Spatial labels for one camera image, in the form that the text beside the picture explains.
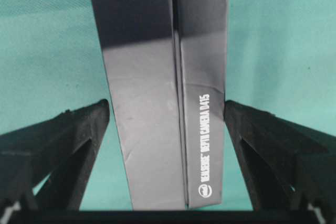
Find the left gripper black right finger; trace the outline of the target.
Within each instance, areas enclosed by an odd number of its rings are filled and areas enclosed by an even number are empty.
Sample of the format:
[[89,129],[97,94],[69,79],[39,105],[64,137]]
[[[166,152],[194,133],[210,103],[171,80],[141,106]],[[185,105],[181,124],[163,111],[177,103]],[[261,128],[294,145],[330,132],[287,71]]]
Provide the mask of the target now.
[[254,210],[335,214],[335,137],[228,100],[225,123]]

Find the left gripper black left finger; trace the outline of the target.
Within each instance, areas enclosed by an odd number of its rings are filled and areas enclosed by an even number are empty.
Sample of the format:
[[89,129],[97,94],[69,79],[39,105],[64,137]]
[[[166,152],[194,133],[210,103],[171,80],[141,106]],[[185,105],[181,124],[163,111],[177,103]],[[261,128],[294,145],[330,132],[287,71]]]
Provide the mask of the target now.
[[78,210],[110,120],[106,99],[1,135],[1,208]]

